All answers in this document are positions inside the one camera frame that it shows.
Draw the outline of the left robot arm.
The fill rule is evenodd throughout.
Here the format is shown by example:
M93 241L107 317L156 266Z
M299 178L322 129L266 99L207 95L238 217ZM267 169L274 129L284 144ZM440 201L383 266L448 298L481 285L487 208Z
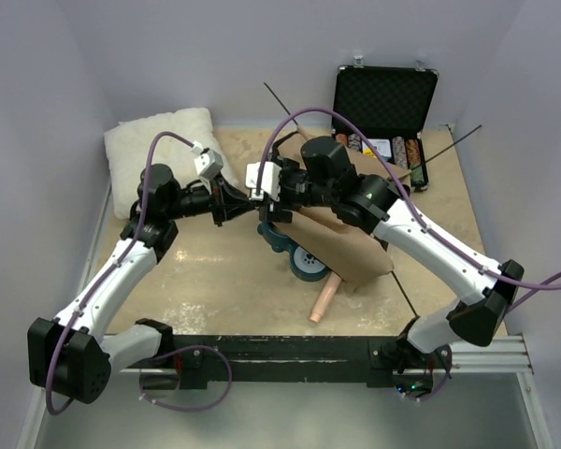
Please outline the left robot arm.
M209 214L222 225L253 209L249 198L223 175L181 186L164 164L142 170L137 195L107 263L54 318L37 318L28 328L30 381L43 388L52 415L68 407L57 407L54 395L67 403L90 404L102 394L112 373L143 359L155 367L173 360L175 344L166 326L143 320L108 340L109 324L170 249L178 235L178 219Z

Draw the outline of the tan fabric pet tent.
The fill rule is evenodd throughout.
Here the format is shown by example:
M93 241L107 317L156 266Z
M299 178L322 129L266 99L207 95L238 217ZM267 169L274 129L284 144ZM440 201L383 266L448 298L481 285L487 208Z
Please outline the tan fabric pet tent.
M305 168L300 150L314 136L298 128L285 137L275 142L280 143L280 155L296 160ZM388 171L376 158L349 149L347 153L359 174L389 178ZM390 163L388 166L407 186L406 190L410 189L410 173ZM394 269L391 256L377 240L357 227L344 224L329 208L302 208L292 215L289 224L274 223L274 226L337 273L351 290L376 281Z

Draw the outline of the black tent pole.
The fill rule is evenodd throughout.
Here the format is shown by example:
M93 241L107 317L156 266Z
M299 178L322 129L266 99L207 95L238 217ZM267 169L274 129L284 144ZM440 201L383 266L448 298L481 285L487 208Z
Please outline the black tent pole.
M275 100L280 104L280 106L283 108L283 110L286 112L287 115L291 115L291 111L284 105L284 103L281 101L281 99L278 97L278 95L272 90L272 88L269 86L268 83L264 82L265 87L267 88L267 90L272 94L272 96L275 98ZM303 128L297 121L296 119L292 119L293 123L295 124L295 128L296 131L298 132L298 134L302 137L302 138L311 138L311 135L305 130L305 128ZM410 310L413 314L413 316L415 318L418 318L419 315L417 313L417 311L415 310L415 308L413 307L410 298L406 292L406 290L404 289L401 281L398 279L396 273L394 271L390 272L393 280L395 281L400 293L402 294L402 296L405 298L408 306L410 307Z
M424 189L425 186L429 183L428 174L427 174L427 166L430 162L433 162L435 159L441 157L444 153L448 152L451 149L455 149L456 145L463 142L467 138L471 137L476 132L482 129L482 125L478 124L470 131L465 133L462 137L453 141L450 145L444 147L442 150L438 151L436 154L431 155L429 158L425 157L424 154L424 146L423 142L420 138L416 139L406 139L405 140L405 152L406 156L409 156L409 148L415 150L414 154L417 158L411 162L408 161L408 170L410 171L410 181L411 185L417 189Z

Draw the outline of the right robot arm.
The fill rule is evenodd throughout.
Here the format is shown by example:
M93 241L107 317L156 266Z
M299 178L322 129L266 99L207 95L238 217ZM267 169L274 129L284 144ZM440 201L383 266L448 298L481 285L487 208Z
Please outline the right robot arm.
M248 165L245 185L266 215L289 222L292 211L328 207L344 224L413 257L456 295L450 305L406 326L397 345L400 361L420 367L438 348L461 340L489 346L524 268L476 252L426 218L393 181L358 173L347 149L331 137L306 141L300 155L299 161L273 156Z

